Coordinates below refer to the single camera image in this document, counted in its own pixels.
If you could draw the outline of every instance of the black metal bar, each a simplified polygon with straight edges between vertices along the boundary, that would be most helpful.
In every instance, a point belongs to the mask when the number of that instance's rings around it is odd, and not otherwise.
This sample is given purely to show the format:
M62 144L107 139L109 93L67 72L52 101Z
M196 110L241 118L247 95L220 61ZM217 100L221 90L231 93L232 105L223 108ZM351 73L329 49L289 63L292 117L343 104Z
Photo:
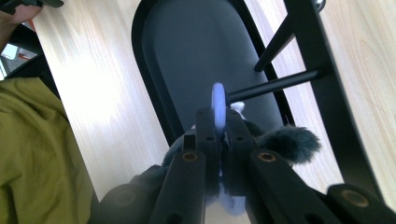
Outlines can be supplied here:
M396 223L396 215L390 208L354 186L331 186L325 200L345 223Z
M254 150L249 171L274 223L340 223L279 154Z
M247 209L247 216L251 224L274 224L271 213L253 185L247 189L245 208Z
M205 154L198 150L176 154L149 223L204 223L205 164Z
M264 44L262 43L262 37L260 36L259 30L250 15L250 11L244 0L231 0L231 3L238 11L242 21L244 22L247 32L250 35L250 39L254 45L254 48L257 52L257 55L260 57L262 53L265 51ZM276 71L271 64L268 64L264 68L264 73L268 80L278 79L276 75ZM291 114L288 100L286 99L285 92L277 91L274 92L274 96L276 98L277 105L279 107L279 112L282 116L283 123L285 125L295 125L293 115Z
M197 111L195 132L196 149L204 152L207 160L206 195L219 195L220 144L210 107Z
M248 187L248 159L256 142L238 112L227 109L227 147L222 149L222 176L226 191L245 196Z
M268 65L294 38L293 31L290 27L290 16L287 16L280 24L274 37L271 39L268 47L254 66L256 72L260 72Z
M265 82L261 85L246 88L241 91L233 91L228 94L228 99L231 103L243 101L272 91L280 91L287 87L302 84L322 76L323 73L316 69L305 71L288 77L282 77L277 80Z
M183 135L183 150L196 149L195 134Z
M45 6L50 7L61 7L64 5L64 2L60 0L41 0L41 2L44 3Z
M285 0L285 5L292 18L291 26L305 68L322 68L326 73L325 77L312 80L311 86L341 174L346 183L382 199L313 3L311 0Z

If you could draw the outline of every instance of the black fabric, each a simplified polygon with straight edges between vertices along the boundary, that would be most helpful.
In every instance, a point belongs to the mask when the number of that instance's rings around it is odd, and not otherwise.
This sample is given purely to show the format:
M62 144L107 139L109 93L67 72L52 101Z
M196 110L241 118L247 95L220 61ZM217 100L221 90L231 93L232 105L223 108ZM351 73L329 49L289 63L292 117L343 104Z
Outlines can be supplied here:
M27 49L37 55L44 53L37 34L24 25L19 25L15 29L8 43L21 49Z
M44 54L35 56L27 63L21 65L12 73L7 75L6 79L16 77L39 77L41 81L52 91L52 93L61 99Z

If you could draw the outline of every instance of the black metal frame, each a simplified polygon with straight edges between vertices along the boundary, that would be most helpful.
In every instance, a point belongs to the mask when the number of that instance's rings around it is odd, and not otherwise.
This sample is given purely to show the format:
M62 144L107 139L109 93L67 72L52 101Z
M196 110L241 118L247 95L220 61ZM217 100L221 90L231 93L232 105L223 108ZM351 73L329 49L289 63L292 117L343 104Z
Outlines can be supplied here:
M396 215L363 189L342 184L327 195L312 190L281 155L258 149L237 112L227 109L226 118L224 141L216 135L212 109L198 110L196 132L184 135L166 177L158 175L164 167L151 167L140 181L114 188L92 210L89 223L201 224L205 196L219 195L220 181L229 195L246 196L255 224L395 223Z
M144 21L156 2L157 0L147 0L142 1L139 5L133 25L132 40L136 61L157 116L168 142L172 143L183 134L180 120L164 83L154 82L148 78L149 76L144 75L149 73L149 70L144 57L141 56L143 54L141 33ZM279 109L284 115L285 123L293 123L290 108L282 89L310 81L332 150L345 182L366 189L378 199L382 199L366 151L355 128L329 43L313 1L285 0L289 14L266 49L245 3L240 0L232 2L243 19L258 54L261 55L255 69L257 71L264 69L270 81L257 87L231 92L229 101L232 103L272 91L276 96ZM277 79L271 61L294 37L297 39L306 71Z

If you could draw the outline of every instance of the fluffy gray fur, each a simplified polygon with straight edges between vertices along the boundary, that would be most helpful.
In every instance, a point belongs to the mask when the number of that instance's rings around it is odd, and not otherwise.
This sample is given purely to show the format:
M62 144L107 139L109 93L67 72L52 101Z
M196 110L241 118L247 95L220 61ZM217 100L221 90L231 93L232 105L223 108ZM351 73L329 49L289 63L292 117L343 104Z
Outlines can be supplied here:
M310 162L320 150L318 138L306 128L286 126L256 138L259 148L275 151L293 163Z

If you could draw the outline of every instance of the wooden floor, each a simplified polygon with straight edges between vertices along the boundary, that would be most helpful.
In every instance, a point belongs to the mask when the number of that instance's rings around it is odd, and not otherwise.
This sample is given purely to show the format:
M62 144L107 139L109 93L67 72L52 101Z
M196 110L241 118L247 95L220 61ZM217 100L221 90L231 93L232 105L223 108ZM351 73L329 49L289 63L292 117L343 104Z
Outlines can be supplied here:
M282 1L246 2L268 43L286 15ZM132 52L138 3L68 0L62 8L45 8L35 20L99 198L159 163L167 149ZM378 184L396 210L395 9L393 0L329 0L320 17ZM274 65L281 76L304 70L295 42ZM325 191L342 177L312 90L304 84L285 92L297 124L313 131L323 145L311 164L295 170L308 185ZM213 204L206 223L248 223L246 216L223 217L221 211Z

